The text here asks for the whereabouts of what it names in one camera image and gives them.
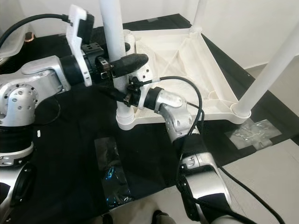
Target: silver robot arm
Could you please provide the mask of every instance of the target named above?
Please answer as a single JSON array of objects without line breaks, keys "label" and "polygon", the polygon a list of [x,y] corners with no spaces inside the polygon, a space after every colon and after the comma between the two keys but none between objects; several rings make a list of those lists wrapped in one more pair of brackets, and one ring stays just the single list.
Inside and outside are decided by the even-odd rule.
[{"label": "silver robot arm", "polygon": [[0,76],[0,223],[14,206],[29,198],[36,170],[27,163],[36,107],[46,98],[71,89],[56,56],[25,64]]},{"label": "silver robot arm", "polygon": [[17,149],[18,135],[14,142],[9,135],[29,131],[35,120],[35,108],[46,98],[69,89],[56,56],[29,62],[13,74],[0,76],[1,167],[26,162],[21,159],[32,153],[33,143],[20,143]]},{"label": "silver robot arm", "polygon": [[[124,98],[127,105],[138,106],[139,95],[129,93]],[[144,100],[144,107],[163,116],[170,140],[177,151],[180,161],[179,187],[188,217],[203,224],[239,223],[232,217],[209,210],[195,204],[190,197],[230,209],[231,199],[228,189],[217,169],[211,153],[206,149],[197,128],[191,135],[188,132],[193,125],[193,118],[187,110],[187,101],[183,97],[156,87],[149,89]]]}]

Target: white floor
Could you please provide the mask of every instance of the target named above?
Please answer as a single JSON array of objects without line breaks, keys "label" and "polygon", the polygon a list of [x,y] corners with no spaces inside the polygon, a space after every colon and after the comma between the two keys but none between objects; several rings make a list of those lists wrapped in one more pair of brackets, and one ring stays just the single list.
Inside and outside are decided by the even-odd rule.
[{"label": "white floor", "polygon": [[[225,166],[233,176],[254,190],[287,224],[299,223],[299,146],[287,140]],[[221,173],[231,194],[233,209],[259,224],[276,219],[249,193]],[[114,224],[150,224],[156,209],[167,212],[177,224],[192,224],[180,193],[171,187],[111,211]],[[94,220],[101,224],[101,218]]]}]

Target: white plastic bin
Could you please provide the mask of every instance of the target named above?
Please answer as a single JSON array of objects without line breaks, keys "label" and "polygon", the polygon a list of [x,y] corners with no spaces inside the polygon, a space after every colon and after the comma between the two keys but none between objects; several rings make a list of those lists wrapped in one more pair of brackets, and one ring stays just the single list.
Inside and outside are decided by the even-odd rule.
[{"label": "white plastic bin", "polygon": [[[200,31],[192,29],[134,31],[136,52],[147,54],[149,63],[144,72],[144,80],[157,79],[163,76],[180,76],[191,80],[199,89],[205,120],[226,119],[235,124],[243,123],[248,117],[239,117],[231,110],[238,102],[212,53],[201,36]],[[181,80],[165,80],[153,83],[152,88],[159,86],[198,105],[194,89]],[[188,105],[193,117],[196,108]],[[132,124],[122,127],[125,130],[137,124],[160,123],[164,119],[159,114],[143,108],[135,109]]]},{"label": "white plastic bin", "polygon": [[[24,19],[19,0],[0,0],[0,36],[12,25]],[[3,43],[0,58],[16,55],[21,50],[28,24],[14,31]]]}]

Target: white pole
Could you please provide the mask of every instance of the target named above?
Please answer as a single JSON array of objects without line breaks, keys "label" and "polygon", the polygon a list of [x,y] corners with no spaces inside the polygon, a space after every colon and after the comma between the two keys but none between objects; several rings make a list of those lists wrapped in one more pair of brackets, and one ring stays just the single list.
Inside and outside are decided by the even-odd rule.
[{"label": "white pole", "polygon": [[[124,33],[121,19],[120,0],[100,0],[104,31],[109,60],[116,61],[126,55]],[[113,79],[116,89],[127,92],[128,76]],[[122,128],[134,120],[134,110],[121,102],[117,102],[116,120]]]},{"label": "white pole", "polygon": [[205,15],[207,0],[199,0],[194,21],[191,27],[192,32],[201,31],[202,30],[202,23]]},{"label": "white pole", "polygon": [[249,87],[237,104],[232,105],[233,112],[240,117],[250,115],[251,109],[272,86],[287,65],[299,51],[299,23],[289,37]]}]

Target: white wall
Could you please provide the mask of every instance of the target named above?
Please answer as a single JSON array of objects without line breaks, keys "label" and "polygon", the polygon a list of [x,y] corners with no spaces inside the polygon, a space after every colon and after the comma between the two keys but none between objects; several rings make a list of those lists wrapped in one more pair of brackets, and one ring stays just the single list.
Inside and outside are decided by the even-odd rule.
[{"label": "white wall", "polygon": [[[78,5],[95,16],[95,27],[103,25],[99,0],[19,0],[25,16],[41,13],[68,14],[70,4]],[[180,13],[193,20],[198,0],[120,0],[123,22],[138,21]],[[58,20],[32,23],[37,36],[65,32],[65,24]]]},{"label": "white wall", "polygon": [[299,0],[208,0],[203,33],[243,68],[267,63],[299,22]]},{"label": "white wall", "polygon": [[[19,0],[25,16],[67,14],[76,4],[101,26],[98,0]],[[121,0],[123,22],[180,13],[193,21],[198,0]],[[208,0],[203,33],[242,67],[267,63],[299,20],[299,0]],[[38,36],[63,33],[58,20],[33,22]]]}]

